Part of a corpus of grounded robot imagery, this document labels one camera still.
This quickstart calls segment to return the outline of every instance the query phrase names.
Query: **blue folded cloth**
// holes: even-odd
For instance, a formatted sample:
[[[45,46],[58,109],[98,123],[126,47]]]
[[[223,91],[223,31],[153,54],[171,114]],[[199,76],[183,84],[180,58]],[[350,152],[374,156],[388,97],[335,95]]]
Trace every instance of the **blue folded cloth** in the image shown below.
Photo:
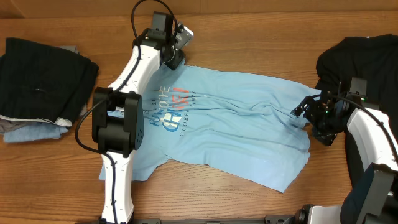
[[[67,132],[68,129],[63,126],[32,122],[28,126],[4,133],[4,142],[16,143],[41,139],[59,139],[63,133]]]
[[[284,192],[310,156],[302,129],[307,120],[290,112],[319,93],[280,78],[163,65],[143,94],[145,135],[133,180],[147,180],[157,166],[175,159]]]

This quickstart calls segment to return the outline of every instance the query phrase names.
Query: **wooden table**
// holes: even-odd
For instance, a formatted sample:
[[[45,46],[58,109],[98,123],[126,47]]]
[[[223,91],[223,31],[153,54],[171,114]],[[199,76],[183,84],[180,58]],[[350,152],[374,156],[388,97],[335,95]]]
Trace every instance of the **wooden table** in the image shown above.
[[[137,30],[151,17],[136,18]],[[286,78],[314,87],[318,56],[346,36],[397,33],[391,12],[311,12],[178,16],[195,33],[187,63]],[[6,37],[77,45],[108,86],[131,55],[130,18],[2,19]],[[81,149],[72,129],[61,140],[0,143],[0,223],[74,223],[97,219],[104,203],[99,155]],[[91,118],[81,127],[91,147]],[[294,213],[303,204],[341,204],[351,190],[343,135],[332,147],[311,138],[310,160],[284,194],[208,166],[169,161],[133,184],[136,218],[239,218]]]

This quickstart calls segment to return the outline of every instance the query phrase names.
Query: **black cloth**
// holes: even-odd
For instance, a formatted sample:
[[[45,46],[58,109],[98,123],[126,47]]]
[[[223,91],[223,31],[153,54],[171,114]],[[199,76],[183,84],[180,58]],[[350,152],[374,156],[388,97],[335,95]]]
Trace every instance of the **black cloth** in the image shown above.
[[[73,123],[90,97],[98,69],[69,50],[7,38],[0,61],[0,115]]]
[[[389,115],[389,124],[398,138],[398,36],[347,37],[319,56],[316,86],[337,92],[339,82],[351,77],[365,78],[367,96]]]

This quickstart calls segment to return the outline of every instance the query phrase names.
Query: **t-shirt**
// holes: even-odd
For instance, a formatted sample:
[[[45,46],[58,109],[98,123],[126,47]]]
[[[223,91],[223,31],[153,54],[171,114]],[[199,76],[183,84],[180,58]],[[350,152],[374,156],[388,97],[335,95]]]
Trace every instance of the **t-shirt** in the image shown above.
[[[290,112],[319,92],[263,75],[161,66],[142,96],[145,135],[133,179],[147,180],[175,159],[283,192],[309,157],[307,120]]]
[[[317,89],[337,92],[340,82],[347,86],[352,77],[366,79],[366,94],[389,115],[398,137],[398,36],[346,37],[319,56]]]

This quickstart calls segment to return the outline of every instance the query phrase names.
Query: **black cable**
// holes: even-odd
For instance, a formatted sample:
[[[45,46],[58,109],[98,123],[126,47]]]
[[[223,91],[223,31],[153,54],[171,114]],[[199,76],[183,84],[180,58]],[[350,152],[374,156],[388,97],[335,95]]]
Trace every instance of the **black cable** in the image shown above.
[[[328,96],[331,97],[331,98],[337,99],[337,100],[343,100],[343,101],[345,101],[345,102],[347,102],[347,103],[351,103],[352,105],[355,105],[357,108],[363,110],[367,115],[369,115],[369,116],[376,122],[376,124],[377,124],[378,126],[380,126],[380,128],[382,129],[382,131],[383,131],[384,135],[386,136],[387,141],[388,141],[388,143],[389,143],[389,145],[390,145],[392,154],[394,155],[395,162],[398,164],[398,153],[397,153],[396,147],[395,147],[394,142],[393,142],[393,140],[392,140],[392,138],[391,138],[391,135],[388,133],[387,129],[384,127],[384,125],[383,125],[383,123],[382,123],[381,121],[379,121],[379,120],[378,120],[371,112],[369,112],[365,107],[359,105],[358,103],[355,103],[355,102],[352,101],[352,100],[349,100],[349,99],[346,99],[346,98],[343,98],[343,97],[340,97],[340,96],[331,95],[331,94],[329,94]],[[313,96],[312,96],[312,98],[316,98],[316,97],[319,97],[319,95],[313,95]]]
[[[137,48],[138,48],[137,61],[136,61],[136,63],[134,64],[134,66],[133,66],[133,68],[131,69],[131,71],[129,72],[129,74],[127,75],[127,77],[123,80],[122,84],[121,84],[117,89],[115,89],[115,90],[112,92],[112,94],[115,94],[115,93],[119,92],[119,91],[127,84],[127,82],[129,81],[129,79],[131,78],[132,74],[133,74],[134,71],[136,70],[139,61],[141,60],[141,48],[140,48],[141,40],[138,38],[137,31],[136,31],[136,26],[134,25],[134,13],[135,13],[135,11],[136,11],[137,6],[140,5],[140,4],[141,4],[142,2],[144,2],[144,1],[145,1],[145,0],[141,0],[141,1],[137,2],[136,5],[133,7],[132,12],[131,12],[131,25],[132,25],[132,30],[133,30],[133,32],[134,32],[134,37],[135,37],[135,40],[134,40],[134,42],[133,42],[133,47],[134,47],[135,45],[137,45]],[[171,9],[170,9],[164,2],[162,2],[162,1],[160,1],[160,0],[154,0],[154,1],[157,1],[157,2],[159,2],[159,3],[161,3],[161,4],[163,4],[163,5],[167,8],[167,10],[169,10],[170,15],[173,17],[173,20],[174,20],[174,23],[175,23],[175,32],[174,32],[174,35],[173,35],[173,39],[172,39],[172,40],[174,41],[174,40],[175,40],[175,37],[176,37],[176,35],[177,35],[177,29],[178,29],[178,22],[177,22],[177,19],[175,18],[175,16],[174,16],[173,12],[171,11]],[[141,34],[141,37],[145,36],[146,33],[147,33],[147,31],[148,31],[148,29],[145,29],[145,30],[143,31],[143,33]],[[91,147],[88,147],[88,146],[84,145],[84,144],[80,141],[80,138],[79,138],[79,129],[80,129],[81,124],[84,122],[84,120],[87,118],[87,116],[88,116],[91,112],[93,112],[93,110],[94,110],[96,107],[98,107],[100,104],[106,102],[106,101],[108,100],[108,98],[107,98],[107,99],[104,99],[104,100],[101,100],[100,102],[98,102],[97,104],[95,104],[90,110],[88,110],[88,111],[83,115],[83,117],[81,118],[81,120],[79,121],[79,123],[78,123],[77,126],[76,126],[76,130],[75,130],[75,140],[76,140],[77,144],[78,144],[80,147],[82,147],[83,149],[86,149],[86,150],[89,150],[89,151],[91,151],[91,152],[95,152],[95,153],[104,155],[104,156],[106,156],[106,157],[109,159],[109,161],[111,162],[112,173],[113,173],[113,176],[112,176],[112,203],[111,203],[111,205],[112,205],[112,208],[113,208],[113,218],[114,218],[114,222],[115,222],[116,224],[118,224],[118,218],[117,218],[117,215],[116,215],[116,206],[115,206],[116,201],[115,201],[115,199],[114,199],[115,186],[116,186],[116,163],[113,161],[112,157],[111,157],[110,155],[108,155],[106,152],[101,152],[101,151],[99,151],[99,150],[96,150],[96,149],[93,149],[93,148],[91,148]]]

